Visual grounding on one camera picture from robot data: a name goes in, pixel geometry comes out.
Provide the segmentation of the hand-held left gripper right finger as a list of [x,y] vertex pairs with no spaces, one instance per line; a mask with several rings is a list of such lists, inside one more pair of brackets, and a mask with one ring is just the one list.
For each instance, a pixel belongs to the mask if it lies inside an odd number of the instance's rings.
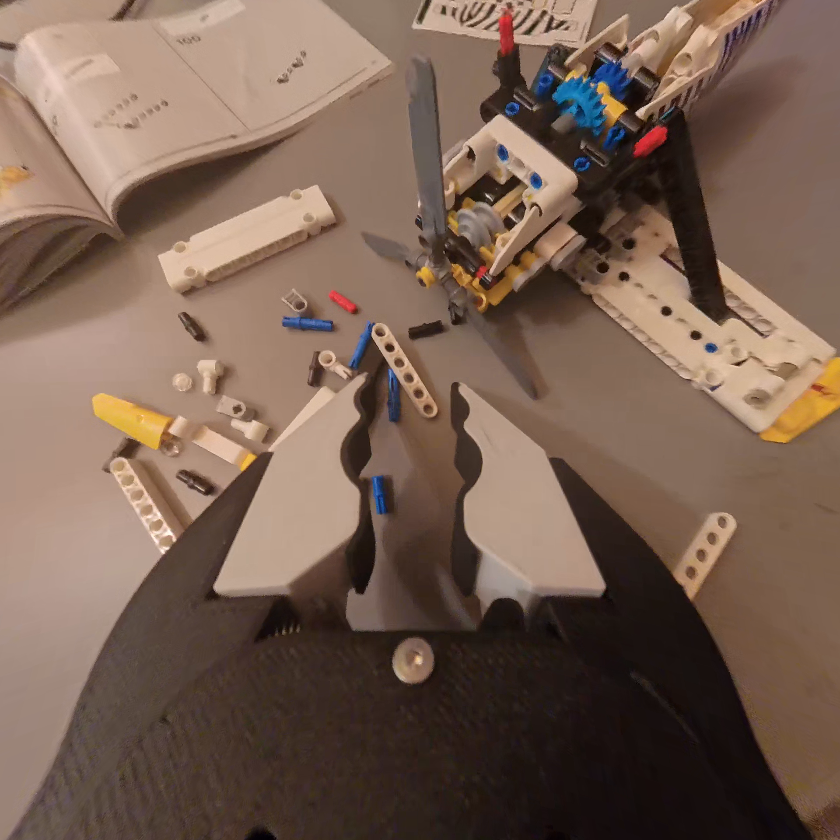
[[598,597],[602,573],[550,457],[466,384],[450,389],[455,467],[451,570],[479,602]]

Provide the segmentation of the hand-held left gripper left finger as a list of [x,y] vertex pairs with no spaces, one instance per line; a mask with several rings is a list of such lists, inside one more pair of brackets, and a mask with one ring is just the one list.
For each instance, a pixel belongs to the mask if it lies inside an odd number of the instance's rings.
[[347,599],[375,565],[370,491],[375,375],[362,373],[271,451],[215,581],[223,596]]

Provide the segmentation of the lego plane model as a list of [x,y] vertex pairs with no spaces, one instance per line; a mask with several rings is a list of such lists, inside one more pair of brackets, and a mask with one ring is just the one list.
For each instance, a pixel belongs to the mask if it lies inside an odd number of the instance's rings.
[[483,124],[442,153],[434,67],[406,70],[419,248],[363,233],[453,324],[472,326],[533,400],[538,388],[487,317],[545,270],[762,440],[790,443],[838,410],[835,349],[718,260],[686,115],[782,2],[690,2],[630,39],[624,15],[522,75],[499,16],[498,88]]

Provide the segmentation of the white lego brick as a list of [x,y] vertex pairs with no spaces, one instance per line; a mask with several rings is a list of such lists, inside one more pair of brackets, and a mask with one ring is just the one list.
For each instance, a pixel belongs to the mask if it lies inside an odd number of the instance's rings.
[[207,453],[237,468],[240,459],[246,453],[253,453],[248,448],[237,444],[228,437],[214,432],[205,425],[186,419],[183,416],[177,416],[173,419],[165,432],[171,437],[194,443]]

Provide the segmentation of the white lego beam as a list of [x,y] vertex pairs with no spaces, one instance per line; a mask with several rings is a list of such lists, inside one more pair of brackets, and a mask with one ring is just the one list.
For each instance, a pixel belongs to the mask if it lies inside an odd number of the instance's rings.
[[391,329],[383,322],[376,322],[371,336],[389,369],[395,374],[399,386],[419,415],[426,419],[435,418],[438,415],[438,405],[415,367],[408,360]]
[[690,601],[696,599],[737,527],[737,521],[731,514],[722,511],[711,513],[680,556],[672,575]]
[[108,471],[158,554],[166,555],[192,520],[174,504],[159,473],[144,462],[118,456],[111,459]]

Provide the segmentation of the yellow lego wedge piece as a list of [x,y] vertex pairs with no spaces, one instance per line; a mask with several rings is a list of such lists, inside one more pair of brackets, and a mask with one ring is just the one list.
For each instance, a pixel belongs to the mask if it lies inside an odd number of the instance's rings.
[[96,418],[152,450],[161,448],[175,420],[173,416],[105,393],[94,395],[91,407]]

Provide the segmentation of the long white lego panel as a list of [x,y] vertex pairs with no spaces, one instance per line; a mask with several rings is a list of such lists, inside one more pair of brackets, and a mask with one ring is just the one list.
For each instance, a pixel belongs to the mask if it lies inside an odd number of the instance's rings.
[[336,222],[329,201],[314,185],[177,241],[158,259],[169,288],[183,295],[318,236]]

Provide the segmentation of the open instruction booklet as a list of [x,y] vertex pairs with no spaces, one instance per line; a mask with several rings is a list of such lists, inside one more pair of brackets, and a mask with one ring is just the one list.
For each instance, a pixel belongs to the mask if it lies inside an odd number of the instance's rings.
[[392,68],[324,2],[29,31],[2,78],[2,313],[93,239],[121,238],[147,182],[283,140]]

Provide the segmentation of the zebra striped sticker sheet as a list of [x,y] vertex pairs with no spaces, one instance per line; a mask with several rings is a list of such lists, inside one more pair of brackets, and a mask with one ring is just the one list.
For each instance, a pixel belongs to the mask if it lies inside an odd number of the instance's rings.
[[587,40],[596,6],[596,1],[423,1],[413,29],[497,41],[501,15],[509,12],[519,44],[578,48]]

